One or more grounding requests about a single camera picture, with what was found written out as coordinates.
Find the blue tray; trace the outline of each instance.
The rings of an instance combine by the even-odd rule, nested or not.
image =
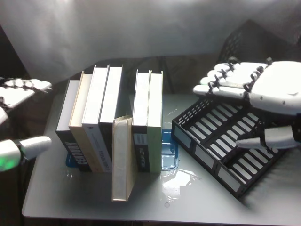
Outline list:
[[[162,170],[178,168],[178,144],[171,137],[171,129],[162,130]],[[76,168],[75,160],[67,154],[66,166]]]

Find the glowing green led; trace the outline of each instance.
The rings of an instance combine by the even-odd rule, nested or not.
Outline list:
[[[5,163],[5,159],[1,158],[0,159],[0,167],[3,166],[4,163]]]
[[[16,161],[10,160],[5,164],[4,170],[9,170],[11,168],[14,168],[15,166],[16,166]]]

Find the book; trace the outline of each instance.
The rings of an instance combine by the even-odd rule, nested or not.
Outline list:
[[[127,201],[137,177],[132,137],[132,117],[123,116],[113,123],[112,201]]]
[[[114,119],[132,114],[125,76],[122,67],[108,67],[108,79],[105,87],[103,105],[99,118],[99,128],[107,151],[112,159],[113,121]]]
[[[132,133],[137,166],[140,172],[150,171],[147,140],[150,75],[150,71],[148,73],[139,73],[138,70],[136,74]]]
[[[68,153],[74,158],[78,168],[83,172],[91,172],[89,164],[77,144],[68,125],[71,118],[75,98],[79,88],[79,80],[70,80],[67,85],[67,90],[61,108],[61,114],[56,127],[56,134],[60,138]]]
[[[162,169],[162,85],[163,73],[151,73],[147,119],[147,141],[151,173],[160,173]]]
[[[98,126],[109,67],[94,67],[91,85],[86,101],[82,126],[92,144],[103,172],[112,173],[112,161]]]
[[[92,172],[100,173],[103,169],[97,160],[97,156],[93,150],[91,142],[81,124],[91,80],[91,74],[85,74],[84,71],[81,73],[79,88],[69,122],[69,129],[77,141],[79,148],[82,150]]]

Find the beige book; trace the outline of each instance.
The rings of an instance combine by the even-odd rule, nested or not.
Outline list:
[[[112,201],[128,200],[137,172],[132,117],[123,116],[113,122]]]
[[[102,167],[99,161],[97,160],[97,156],[93,150],[90,140],[81,124],[91,80],[91,74],[85,74],[84,72],[82,72],[79,81],[77,96],[75,99],[72,115],[69,122],[69,128],[76,142],[78,143],[78,146],[83,152],[91,171],[93,173],[101,173],[103,171]]]

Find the table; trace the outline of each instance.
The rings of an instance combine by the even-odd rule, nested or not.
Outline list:
[[[301,224],[301,153],[294,149],[255,185],[242,202],[179,148],[179,168],[139,174],[128,202],[111,202],[110,174],[80,173],[65,166],[66,150],[54,130],[63,100],[56,96],[45,135],[50,150],[35,162],[22,213],[26,217],[168,221],[252,225]],[[163,97],[164,128],[196,101]]]

